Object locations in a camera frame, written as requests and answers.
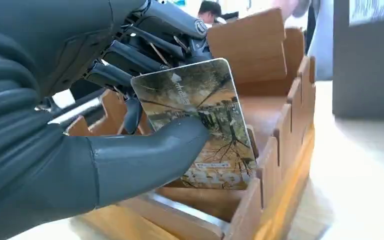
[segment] cardboard divider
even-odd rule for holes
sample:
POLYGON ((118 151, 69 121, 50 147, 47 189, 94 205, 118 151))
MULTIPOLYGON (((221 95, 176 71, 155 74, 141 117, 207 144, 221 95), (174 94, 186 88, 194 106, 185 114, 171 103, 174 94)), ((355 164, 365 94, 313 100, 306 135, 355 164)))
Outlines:
POLYGON ((222 229, 211 222, 142 196, 120 202, 119 206, 134 210, 179 239, 220 240, 224 236, 222 229))
POLYGON ((224 240, 251 240, 260 226, 263 206, 261 205, 261 180, 252 178, 230 223, 224 240))
POLYGON ((208 31, 212 55, 227 59, 236 84, 284 78, 284 40, 280 9, 217 25, 208 31))
MULTIPOLYGON (((214 27, 208 33, 208 40, 213 56, 226 58, 230 63, 245 123, 252 127, 258 169, 246 190, 182 188, 181 182, 173 182, 170 187, 157 189, 156 193, 230 222, 229 230, 223 231, 219 226, 142 196, 111 206, 131 210, 128 214, 118 211, 119 214, 112 217, 143 219, 146 223, 141 226, 148 226, 149 233, 157 234, 154 228, 162 228, 183 240, 251 240, 261 224, 261 216, 265 216, 265 222, 260 225, 259 234, 265 230, 273 233, 280 228, 273 218, 277 213, 272 209, 274 201, 282 199, 280 191, 289 189, 285 181, 292 181, 288 176, 292 174, 291 168, 298 169, 296 156, 304 135, 312 127, 315 59, 304 56, 304 37, 299 29, 283 28, 279 9, 214 27)), ((107 91, 102 102, 105 108, 102 121, 88 128, 80 117, 68 132, 84 136, 119 133, 126 113, 118 106, 123 105, 123 101, 114 92, 107 91)), ((142 116, 139 132, 151 133, 146 116, 142 116)), ((95 220, 92 214, 84 218, 90 218, 89 222, 95 220)), ((115 239, 122 240, 125 236, 119 233, 115 239)), ((130 240, 158 239, 152 235, 143 237, 130 240)))

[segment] cardboard flap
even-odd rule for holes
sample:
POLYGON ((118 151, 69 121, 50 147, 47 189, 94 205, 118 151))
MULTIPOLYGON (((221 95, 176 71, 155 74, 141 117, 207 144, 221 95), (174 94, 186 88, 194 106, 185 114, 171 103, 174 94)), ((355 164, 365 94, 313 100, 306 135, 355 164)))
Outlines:
POLYGON ((208 31, 212 55, 229 62, 236 84, 285 78, 284 40, 280 9, 214 26, 208 31))

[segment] black mechanical part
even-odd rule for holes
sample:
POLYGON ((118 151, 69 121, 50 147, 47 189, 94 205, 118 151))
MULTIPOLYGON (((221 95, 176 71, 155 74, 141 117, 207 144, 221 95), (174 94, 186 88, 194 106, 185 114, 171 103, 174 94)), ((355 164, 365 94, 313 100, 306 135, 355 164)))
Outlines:
POLYGON ((182 48, 180 46, 171 44, 167 41, 162 40, 161 38, 158 38, 146 31, 143 31, 135 26, 130 26, 127 30, 127 33, 129 34, 136 34, 139 37, 145 39, 149 43, 154 44, 155 46, 159 47, 160 49, 164 50, 168 54, 172 55, 173 57, 179 59, 179 60, 184 60, 185 56, 183 55, 182 48))
POLYGON ((194 39, 204 39, 207 36, 207 26, 171 2, 164 4, 151 0, 146 11, 140 14, 135 26, 166 42, 173 36, 186 35, 194 39))
POLYGON ((145 74, 158 72, 167 67, 117 40, 112 42, 102 55, 102 59, 126 72, 134 70, 145 74))
POLYGON ((110 89, 132 86, 130 82, 132 75, 111 64, 105 65, 98 61, 93 63, 84 79, 110 89))
POLYGON ((142 105, 132 88, 130 88, 129 91, 126 91, 124 102, 127 107, 127 113, 124 116, 123 127, 128 134, 134 134, 141 121, 143 111, 142 105))

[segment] gray robotic arm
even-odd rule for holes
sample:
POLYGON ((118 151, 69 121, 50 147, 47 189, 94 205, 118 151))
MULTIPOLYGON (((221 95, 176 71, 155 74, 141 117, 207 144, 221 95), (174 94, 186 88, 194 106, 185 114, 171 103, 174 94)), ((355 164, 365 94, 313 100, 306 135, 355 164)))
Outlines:
POLYGON ((126 19, 149 6, 0 0, 0 240, 162 186, 201 151, 208 133, 194 118, 151 136, 81 137, 63 134, 48 124, 49 112, 34 110, 89 75, 126 19))

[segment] person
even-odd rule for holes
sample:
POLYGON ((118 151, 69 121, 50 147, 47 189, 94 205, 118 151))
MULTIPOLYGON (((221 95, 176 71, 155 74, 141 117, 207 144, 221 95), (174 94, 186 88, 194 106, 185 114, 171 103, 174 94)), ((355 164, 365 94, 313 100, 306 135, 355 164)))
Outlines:
POLYGON ((214 24, 221 15, 222 7, 215 1, 203 1, 198 11, 198 17, 205 24, 214 24))

